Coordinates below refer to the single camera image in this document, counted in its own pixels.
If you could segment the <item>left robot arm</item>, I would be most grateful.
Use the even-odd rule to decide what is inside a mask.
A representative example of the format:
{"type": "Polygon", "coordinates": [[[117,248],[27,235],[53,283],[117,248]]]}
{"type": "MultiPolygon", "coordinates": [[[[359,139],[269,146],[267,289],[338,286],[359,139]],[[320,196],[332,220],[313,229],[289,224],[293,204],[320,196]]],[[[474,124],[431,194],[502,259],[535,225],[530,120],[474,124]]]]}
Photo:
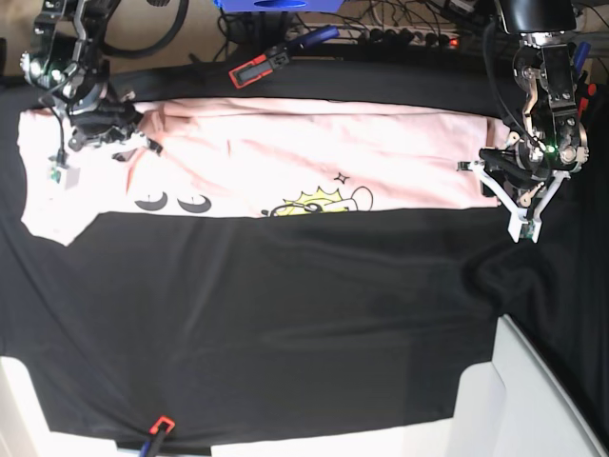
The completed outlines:
{"type": "Polygon", "coordinates": [[[563,37],[576,26],[569,1],[499,1],[483,31],[491,93],[510,131],[503,146],[481,149],[477,160],[458,168],[473,172],[508,209],[508,232],[516,242],[538,240],[543,211],[589,158],[578,95],[589,48],[563,37]],[[494,72],[497,30],[520,40],[512,61],[514,80],[525,93],[520,115],[502,98],[494,72]]]}

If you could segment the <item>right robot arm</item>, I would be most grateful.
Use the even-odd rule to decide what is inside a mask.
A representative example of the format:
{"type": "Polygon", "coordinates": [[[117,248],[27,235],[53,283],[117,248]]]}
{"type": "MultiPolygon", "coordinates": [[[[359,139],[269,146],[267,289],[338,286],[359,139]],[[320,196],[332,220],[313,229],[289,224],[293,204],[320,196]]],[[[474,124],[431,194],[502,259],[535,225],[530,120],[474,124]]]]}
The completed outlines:
{"type": "Polygon", "coordinates": [[[109,82],[109,58],[136,60],[166,48],[186,21],[189,2],[178,3],[169,30],[154,44],[123,50],[106,42],[108,23],[118,1],[45,1],[33,22],[31,49],[20,66],[28,84],[44,93],[45,104],[59,123],[60,144],[51,157],[56,167],[68,164],[68,151],[118,145],[162,147],[140,131],[143,114],[109,82]]]}

